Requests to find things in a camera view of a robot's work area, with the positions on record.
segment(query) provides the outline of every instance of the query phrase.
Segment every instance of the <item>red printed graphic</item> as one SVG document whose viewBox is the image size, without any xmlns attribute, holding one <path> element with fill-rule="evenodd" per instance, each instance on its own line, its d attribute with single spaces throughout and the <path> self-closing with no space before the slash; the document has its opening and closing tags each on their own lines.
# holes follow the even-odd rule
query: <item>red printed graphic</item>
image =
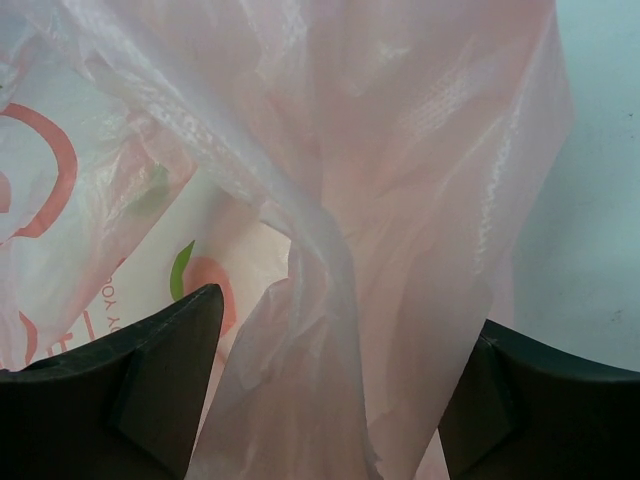
<svg viewBox="0 0 640 480">
<path fill-rule="evenodd" d="M 31 222 L 13 234 L 14 237 L 38 238 L 53 225 L 71 198 L 78 174 L 76 152 L 66 133 L 35 110 L 24 105 L 10 103 L 0 115 L 15 118 L 33 128 L 49 144 L 58 163 L 58 178 L 51 195 Z M 2 175 L 2 177 L 4 177 L 4 181 L 0 178 L 0 187 L 3 187 L 0 190 L 0 212 L 3 211 L 3 205 L 8 211 L 11 204 L 11 186 L 6 176 Z"/>
</svg>

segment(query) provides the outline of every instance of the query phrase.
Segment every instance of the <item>printed logo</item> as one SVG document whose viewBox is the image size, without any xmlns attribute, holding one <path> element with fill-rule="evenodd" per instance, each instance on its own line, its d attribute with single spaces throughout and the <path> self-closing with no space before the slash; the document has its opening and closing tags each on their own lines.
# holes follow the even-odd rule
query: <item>printed logo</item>
<svg viewBox="0 0 640 480">
<path fill-rule="evenodd" d="M 55 123 L 35 110 L 24 105 L 10 103 L 7 108 L 0 112 L 0 115 L 19 120 L 35 130 L 49 144 L 58 163 L 58 178 L 49 198 L 31 219 L 31 222 L 18 229 L 11 236 L 11 238 L 38 238 L 58 219 L 71 198 L 71 192 L 76 183 L 78 173 L 78 158 L 67 134 Z M 11 184 L 6 175 L 0 172 L 0 213 L 9 212 L 10 207 Z M 38 329 L 22 312 L 19 312 L 19 317 L 27 333 L 25 362 L 28 365 L 31 363 L 38 348 Z"/>
<path fill-rule="evenodd" d="M 236 304 L 229 276 L 218 262 L 208 257 L 192 257 L 195 240 L 187 245 L 173 262 L 169 277 L 169 290 L 174 302 L 209 283 L 220 285 L 224 296 L 224 316 L 220 336 L 236 324 Z"/>
</svg>

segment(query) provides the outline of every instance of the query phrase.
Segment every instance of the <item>green leaf graphic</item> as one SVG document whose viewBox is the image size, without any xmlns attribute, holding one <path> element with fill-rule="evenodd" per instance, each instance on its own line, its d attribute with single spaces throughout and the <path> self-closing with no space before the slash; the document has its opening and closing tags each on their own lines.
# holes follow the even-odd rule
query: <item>green leaf graphic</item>
<svg viewBox="0 0 640 480">
<path fill-rule="evenodd" d="M 184 297 L 184 282 L 182 281 L 182 274 L 187 268 L 187 264 L 191 259 L 191 252 L 193 252 L 193 246 L 196 241 L 194 240 L 187 245 L 177 256 L 173 267 L 171 267 L 171 275 L 169 276 L 169 290 L 171 291 L 171 298 L 174 302 Z"/>
<path fill-rule="evenodd" d="M 132 200 L 127 209 L 134 215 L 151 215 L 166 202 L 170 193 L 169 171 L 162 165 L 155 165 L 149 176 L 147 190 Z"/>
</svg>

